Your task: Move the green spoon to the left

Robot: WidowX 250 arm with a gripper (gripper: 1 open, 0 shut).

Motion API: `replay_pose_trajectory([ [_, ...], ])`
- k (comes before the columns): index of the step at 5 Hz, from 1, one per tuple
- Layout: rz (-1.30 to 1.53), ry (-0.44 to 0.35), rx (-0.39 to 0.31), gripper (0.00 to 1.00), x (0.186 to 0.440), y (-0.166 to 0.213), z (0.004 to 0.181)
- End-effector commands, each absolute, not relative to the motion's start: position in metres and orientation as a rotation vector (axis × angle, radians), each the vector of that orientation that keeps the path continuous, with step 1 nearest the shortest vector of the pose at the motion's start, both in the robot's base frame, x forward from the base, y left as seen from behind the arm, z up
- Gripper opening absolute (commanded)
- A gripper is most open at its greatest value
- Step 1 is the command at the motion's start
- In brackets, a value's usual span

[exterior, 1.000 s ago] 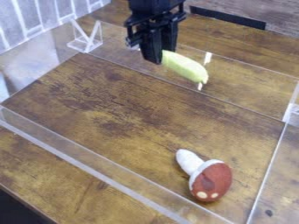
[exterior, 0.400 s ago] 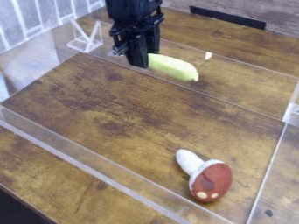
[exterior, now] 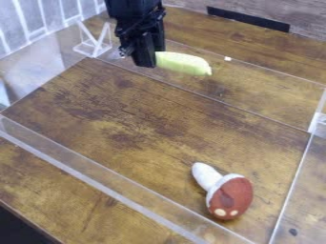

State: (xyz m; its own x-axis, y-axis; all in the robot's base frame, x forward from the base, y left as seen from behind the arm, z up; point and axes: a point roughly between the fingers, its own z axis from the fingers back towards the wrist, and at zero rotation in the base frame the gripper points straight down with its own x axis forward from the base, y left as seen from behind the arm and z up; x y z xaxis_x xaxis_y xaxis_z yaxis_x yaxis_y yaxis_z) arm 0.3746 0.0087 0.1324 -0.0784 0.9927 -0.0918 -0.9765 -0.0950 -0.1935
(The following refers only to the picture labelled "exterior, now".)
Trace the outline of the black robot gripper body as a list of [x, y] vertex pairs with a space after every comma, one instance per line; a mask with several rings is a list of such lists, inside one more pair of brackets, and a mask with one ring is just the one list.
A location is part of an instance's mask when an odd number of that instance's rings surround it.
[[151, 33], [155, 23], [166, 16], [162, 0], [105, 0], [111, 18], [117, 20], [115, 34], [121, 39], [122, 55], [134, 52], [134, 39]]

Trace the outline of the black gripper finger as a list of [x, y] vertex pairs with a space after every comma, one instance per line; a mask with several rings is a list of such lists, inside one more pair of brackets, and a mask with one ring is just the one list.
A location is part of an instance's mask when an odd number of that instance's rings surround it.
[[150, 32], [145, 32], [135, 37], [131, 57], [137, 66], [145, 68], [155, 67], [155, 49]]
[[151, 29], [153, 44], [157, 51], [166, 50], [165, 24], [159, 20]]

